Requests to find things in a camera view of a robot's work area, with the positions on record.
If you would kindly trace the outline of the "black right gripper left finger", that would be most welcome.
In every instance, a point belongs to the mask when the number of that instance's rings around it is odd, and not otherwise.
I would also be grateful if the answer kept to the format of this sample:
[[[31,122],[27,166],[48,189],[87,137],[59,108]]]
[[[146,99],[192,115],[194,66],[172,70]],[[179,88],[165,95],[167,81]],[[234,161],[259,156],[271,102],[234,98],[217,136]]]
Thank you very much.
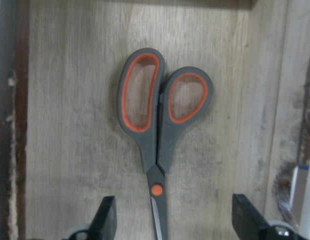
[[[63,240],[113,240],[117,230],[115,196],[105,196],[90,224],[71,228]]]

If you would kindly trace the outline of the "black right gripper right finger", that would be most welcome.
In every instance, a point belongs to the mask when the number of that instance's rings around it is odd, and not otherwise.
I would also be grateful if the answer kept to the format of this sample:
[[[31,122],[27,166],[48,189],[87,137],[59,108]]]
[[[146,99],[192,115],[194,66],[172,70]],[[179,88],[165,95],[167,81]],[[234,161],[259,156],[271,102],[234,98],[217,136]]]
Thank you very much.
[[[232,226],[240,240],[303,240],[289,224],[266,221],[244,194],[232,195]]]

